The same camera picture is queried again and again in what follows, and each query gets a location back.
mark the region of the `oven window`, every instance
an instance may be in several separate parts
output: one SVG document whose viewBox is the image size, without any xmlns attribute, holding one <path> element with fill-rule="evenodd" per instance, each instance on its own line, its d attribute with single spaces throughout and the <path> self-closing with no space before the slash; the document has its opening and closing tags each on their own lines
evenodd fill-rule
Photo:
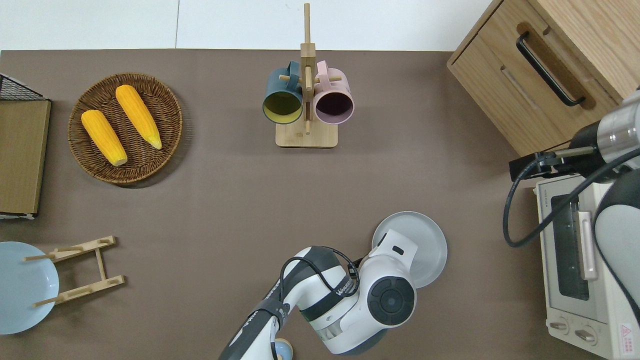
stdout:
<svg viewBox="0 0 640 360">
<path fill-rule="evenodd" d="M 551 209 L 555 209 L 567 195 L 551 198 Z M 554 242 L 556 244 L 556 267 L 560 294 L 578 300 L 589 300 L 589 284 L 580 276 L 578 237 L 573 223 L 573 212 L 578 211 L 578 200 L 571 201 L 554 219 Z"/>
</svg>

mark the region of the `black clamp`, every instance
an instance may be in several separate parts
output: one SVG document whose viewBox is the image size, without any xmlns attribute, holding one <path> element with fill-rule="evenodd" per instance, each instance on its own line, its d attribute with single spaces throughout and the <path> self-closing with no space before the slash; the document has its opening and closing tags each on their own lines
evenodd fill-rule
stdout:
<svg viewBox="0 0 640 360">
<path fill-rule="evenodd" d="M 274 298 L 269 298 L 260 301 L 253 309 L 252 313 L 260 310 L 266 311 L 267 313 L 278 318 L 278 323 L 280 324 L 280 328 L 282 329 L 284 324 L 287 322 L 290 308 L 291 307 L 289 304 L 283 304 L 282 302 Z"/>
</svg>

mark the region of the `brown table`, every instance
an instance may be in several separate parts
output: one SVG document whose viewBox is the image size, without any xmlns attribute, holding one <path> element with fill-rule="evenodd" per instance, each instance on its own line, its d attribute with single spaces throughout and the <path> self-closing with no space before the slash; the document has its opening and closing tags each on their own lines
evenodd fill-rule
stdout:
<svg viewBox="0 0 640 360">
<path fill-rule="evenodd" d="M 298 51 L 3 51 L 0 71 L 53 105 L 40 216 L 3 220 L 0 241 L 48 251 L 115 235 L 107 272 L 128 283 L 0 337 L 0 359 L 217 359 L 287 258 L 309 245 L 359 258 L 402 210 L 442 228 L 447 266 L 410 321 L 355 359 L 593 358 L 547 333 L 540 246 L 502 239 L 516 153 L 447 71 L 450 53 L 317 55 L 347 74 L 356 103 L 334 149 L 279 148 L 262 114 L 267 75 Z M 138 188 L 92 178 L 67 144 L 77 98 L 118 72 L 159 78 L 185 110 L 178 153 Z M 516 234 L 536 223 L 530 190 L 512 219 Z M 61 290 L 99 279 L 91 256 L 58 272 Z M 332 358 L 299 314 L 278 336 L 297 360 Z"/>
</svg>

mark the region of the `mug rack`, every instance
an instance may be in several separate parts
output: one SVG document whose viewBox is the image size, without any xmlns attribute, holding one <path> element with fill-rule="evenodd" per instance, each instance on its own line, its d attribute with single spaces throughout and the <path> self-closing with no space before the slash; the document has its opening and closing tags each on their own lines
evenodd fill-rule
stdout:
<svg viewBox="0 0 640 360">
<path fill-rule="evenodd" d="M 280 147 L 332 148 L 338 145 L 338 125 L 320 121 L 313 111 L 316 78 L 316 44 L 311 42 L 310 8 L 305 3 L 305 42 L 300 44 L 300 80 L 302 84 L 301 119 L 291 124 L 276 124 L 276 144 Z M 287 76 L 280 76 L 288 81 Z"/>
</svg>

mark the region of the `oven knob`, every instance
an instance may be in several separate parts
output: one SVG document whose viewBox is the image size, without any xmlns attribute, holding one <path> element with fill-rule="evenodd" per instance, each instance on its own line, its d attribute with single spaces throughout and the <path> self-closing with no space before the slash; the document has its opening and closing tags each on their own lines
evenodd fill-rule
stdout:
<svg viewBox="0 0 640 360">
<path fill-rule="evenodd" d="M 566 325 L 561 322 L 552 322 L 549 323 L 549 326 L 557 330 L 566 330 Z"/>
<path fill-rule="evenodd" d="M 580 339 L 586 341 L 590 345 L 596 345 L 596 343 L 598 342 L 598 338 L 596 337 L 596 332 L 590 326 L 586 326 L 582 330 L 576 330 L 575 335 Z"/>
<path fill-rule="evenodd" d="M 569 333 L 569 323 L 562 316 L 560 316 L 558 320 L 554 322 L 550 322 L 547 320 L 547 326 L 549 326 L 551 329 L 558 330 L 565 335 Z"/>
</svg>

